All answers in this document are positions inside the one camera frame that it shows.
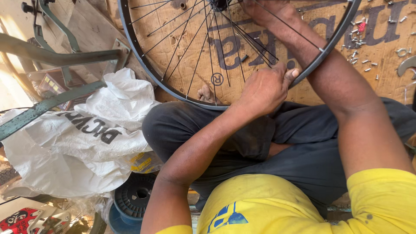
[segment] plastic spool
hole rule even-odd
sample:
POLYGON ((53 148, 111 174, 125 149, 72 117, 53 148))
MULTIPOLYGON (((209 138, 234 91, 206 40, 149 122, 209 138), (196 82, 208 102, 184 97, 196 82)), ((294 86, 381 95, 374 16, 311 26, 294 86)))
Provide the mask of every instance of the plastic spool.
POLYGON ((140 233, 155 179, 153 174, 131 173, 127 181, 114 191, 114 204, 109 216, 114 233, 140 233))

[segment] screw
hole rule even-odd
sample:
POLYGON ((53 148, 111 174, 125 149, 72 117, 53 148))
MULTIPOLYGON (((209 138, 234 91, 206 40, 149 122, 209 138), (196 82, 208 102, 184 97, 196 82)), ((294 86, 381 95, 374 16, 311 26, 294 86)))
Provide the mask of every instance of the screw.
POLYGON ((401 22, 403 22, 405 19, 407 19, 407 16, 403 17, 403 18, 400 20, 400 23, 401 23, 401 22))
POLYGON ((241 62, 244 62, 244 60, 248 58, 248 55, 244 55, 244 57, 240 60, 241 62))

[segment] wooden board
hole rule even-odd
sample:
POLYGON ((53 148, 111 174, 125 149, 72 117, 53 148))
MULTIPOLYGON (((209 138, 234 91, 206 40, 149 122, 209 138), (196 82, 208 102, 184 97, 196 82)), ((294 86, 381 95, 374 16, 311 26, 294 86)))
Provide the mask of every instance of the wooden board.
MULTIPOLYGON (((163 39, 168 33, 173 31, 175 28, 180 26, 189 16, 190 11, 187 11, 173 22, 169 22, 173 17, 181 14, 183 9, 178 8, 178 4, 183 2, 186 4, 187 9, 193 6, 194 1, 191 0, 176 0, 175 5, 171 2, 163 7, 160 7, 157 11, 145 16, 138 22, 134 23, 135 31, 139 42, 143 47, 143 51, 147 51, 152 48, 158 41, 163 39), (147 37, 146 35, 154 29, 163 26, 158 32, 147 37)), ((129 1, 130 7, 148 4, 149 1, 144 0, 131 0, 129 1)), ((342 14, 344 13, 345 3, 316 3, 316 2, 294 2, 295 6, 300 9, 300 14, 303 15, 303 19, 313 26, 314 29, 323 37, 329 38, 339 21, 341 20, 342 14)), ((161 6, 150 5, 146 7, 140 7, 132 9, 131 18, 132 20, 138 19, 144 16, 152 9, 156 9, 161 6)), ((299 67, 297 61, 291 57, 287 49, 278 41, 275 40, 274 36, 267 33, 264 28, 254 25, 246 16, 239 5, 231 7, 231 13, 233 21, 236 21, 239 26, 248 32, 253 37, 259 37, 258 42, 264 44, 270 51, 275 49, 276 57, 288 64, 288 66, 295 65, 299 67)), ((202 3, 195 7, 194 14, 198 10, 202 9, 202 3)), ((396 99, 404 103, 404 87, 412 82, 412 73, 407 71, 402 77, 398 77, 395 69, 398 65, 411 54, 407 54, 405 57, 398 57, 395 51, 402 47, 414 47, 416 48, 416 36, 411 36, 410 33, 416 31, 416 0, 405 0, 398 1, 392 5, 387 4, 383 0, 373 1, 362 1, 359 11, 356 14, 355 21, 360 20, 362 17, 369 18, 369 24, 363 35, 363 41, 367 42, 367 45, 363 45, 357 49, 359 52, 359 61, 354 67, 362 73, 362 75, 368 80, 370 85, 374 88, 379 96, 389 97, 396 99), (393 20, 400 20, 403 16, 408 18, 402 23, 391 24, 387 20, 389 16, 392 16, 393 20), (378 63, 377 66, 371 66, 369 72, 365 72, 366 68, 370 67, 370 63, 362 64, 363 60, 370 60, 378 63), (375 80, 376 75, 379 75, 379 80, 375 80)), ((193 43, 188 48, 188 51, 184 55, 184 52, 190 44, 192 38, 195 36, 197 29, 201 25, 204 19, 203 10, 201 13, 195 15, 187 25, 187 28, 183 32, 184 26, 174 31, 170 36, 163 40, 153 50, 148 53, 148 57, 153 61, 155 67, 159 68, 161 76, 166 71, 173 52, 180 40, 178 49, 173 56, 171 65, 167 70, 167 76, 173 71, 173 68, 178 63, 179 59, 183 56, 180 65, 177 67, 172 77, 169 79, 169 84, 180 90, 183 93, 187 93, 189 85, 192 80, 192 75, 195 69, 196 62, 198 60, 199 52, 202 48, 206 34, 206 26, 203 25, 199 33, 196 35, 193 43)), ((220 26, 219 36, 222 40, 223 51, 226 54, 225 64, 228 66, 228 70, 222 69, 219 64, 223 63, 221 55, 221 46, 219 44, 218 31, 216 29, 216 22, 214 19, 213 28, 210 28, 209 37, 211 38, 211 53, 213 60, 213 72, 221 73, 224 77, 223 82, 220 86, 215 87, 217 97, 225 102, 232 103, 239 98, 242 88, 244 87, 243 77, 241 75, 241 68, 235 65, 237 53, 234 48, 233 32, 228 21, 217 13, 217 22, 220 26), (231 86, 228 85, 227 75, 230 80, 231 86)), ((349 32, 355 29, 353 25, 347 30, 347 36, 343 37, 337 44, 337 49, 341 48, 341 45, 350 45, 351 40, 349 39, 349 32)), ((242 63, 245 78, 249 76, 254 70, 266 67, 266 64, 255 65, 256 63, 262 62, 254 50, 248 45, 245 40, 237 36, 237 40, 240 41, 241 46, 239 48, 240 57, 245 54, 249 55, 248 59, 242 63)), ((342 54, 347 56, 351 54, 353 50, 347 51, 344 49, 342 54)), ((196 97, 197 90, 203 84, 209 84, 213 89, 213 84, 210 81, 212 71, 210 67, 208 43, 204 45, 203 52, 201 54, 200 63, 195 72, 194 79, 189 91, 189 96, 196 97)), ((156 90, 161 97, 161 101, 174 100, 169 95, 164 94, 160 90, 156 90)), ((413 90, 409 90, 407 104, 409 99, 412 99, 413 90)), ((304 80, 295 88, 289 91, 287 100, 299 102, 307 105, 318 105, 322 104, 322 100, 315 94, 309 83, 304 80)))
MULTIPOLYGON (((83 52, 110 50, 116 38, 128 44, 123 33, 114 27, 112 22, 87 0, 78 0, 76 2, 67 27, 76 37, 83 52)), ((69 51, 68 40, 62 40, 62 46, 69 51)), ((105 65, 106 62, 101 62, 85 65, 85 67, 95 77, 101 78, 105 65)), ((148 80, 153 85, 156 85, 145 73, 133 53, 130 54, 126 67, 131 68, 135 72, 137 79, 148 80)))

